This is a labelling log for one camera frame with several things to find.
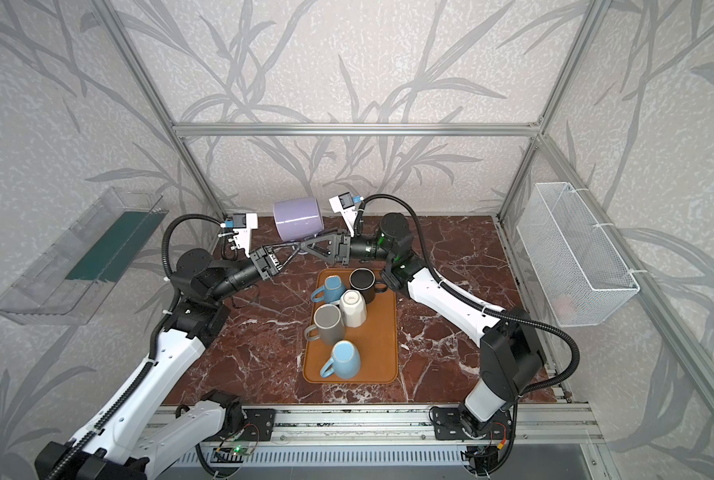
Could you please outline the lavender purple mug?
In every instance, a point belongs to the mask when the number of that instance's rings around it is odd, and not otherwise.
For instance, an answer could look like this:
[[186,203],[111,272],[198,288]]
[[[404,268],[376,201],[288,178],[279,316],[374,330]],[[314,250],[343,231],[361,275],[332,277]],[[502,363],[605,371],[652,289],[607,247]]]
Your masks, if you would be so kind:
[[276,202],[273,217],[283,241],[307,238],[324,230],[319,204],[314,197]]

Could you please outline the black mug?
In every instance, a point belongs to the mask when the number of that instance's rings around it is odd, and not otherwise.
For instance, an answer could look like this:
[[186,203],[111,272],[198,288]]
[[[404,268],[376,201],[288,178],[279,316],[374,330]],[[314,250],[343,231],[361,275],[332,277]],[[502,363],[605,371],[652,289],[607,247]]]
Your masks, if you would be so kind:
[[349,283],[352,290],[362,295],[366,304],[373,302],[377,294],[388,290],[387,284],[368,268],[353,270],[349,275]]

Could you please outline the small blue mug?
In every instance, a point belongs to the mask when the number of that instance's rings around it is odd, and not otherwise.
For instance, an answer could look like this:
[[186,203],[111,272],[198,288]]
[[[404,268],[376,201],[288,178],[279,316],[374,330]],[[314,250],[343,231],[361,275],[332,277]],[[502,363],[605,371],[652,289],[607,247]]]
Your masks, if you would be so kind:
[[346,290],[346,286],[338,275],[330,275],[312,293],[311,301],[314,303],[338,304]]

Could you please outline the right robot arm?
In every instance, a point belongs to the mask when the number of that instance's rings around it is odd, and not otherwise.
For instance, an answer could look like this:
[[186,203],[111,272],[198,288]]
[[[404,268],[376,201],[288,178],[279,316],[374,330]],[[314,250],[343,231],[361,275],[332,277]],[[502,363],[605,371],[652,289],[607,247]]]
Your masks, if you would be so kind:
[[[412,249],[414,234],[399,213],[385,215],[374,237],[344,232],[320,234],[299,242],[298,251],[346,265],[352,259],[382,260],[380,273],[356,269],[349,279],[338,272],[322,281],[312,296],[318,307],[305,331],[315,348],[305,355],[306,371],[319,367],[318,378],[357,383],[382,379],[389,346],[383,326],[393,324],[394,309],[384,300],[365,298],[391,290],[436,311],[480,347],[480,378],[459,405],[453,435],[479,439],[501,415],[516,419],[518,400],[569,378],[578,368],[580,351],[564,331],[525,317],[516,309],[505,312],[448,282],[429,265],[428,254]],[[569,365],[555,376],[534,382],[544,357],[537,333],[562,340],[571,351]]]

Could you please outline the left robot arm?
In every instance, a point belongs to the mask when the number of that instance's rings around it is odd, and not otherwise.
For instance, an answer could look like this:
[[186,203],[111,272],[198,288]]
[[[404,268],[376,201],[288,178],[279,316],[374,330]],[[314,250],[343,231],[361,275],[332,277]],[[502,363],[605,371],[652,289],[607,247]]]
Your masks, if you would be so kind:
[[168,393],[223,329],[225,299],[286,267],[276,257],[280,248],[263,246],[241,261],[192,249],[173,263],[164,243],[163,267],[174,297],[151,334],[147,356],[69,441],[51,442],[39,453],[39,478],[154,479],[206,439],[242,436],[251,424],[240,398],[212,390],[152,437],[141,437]]

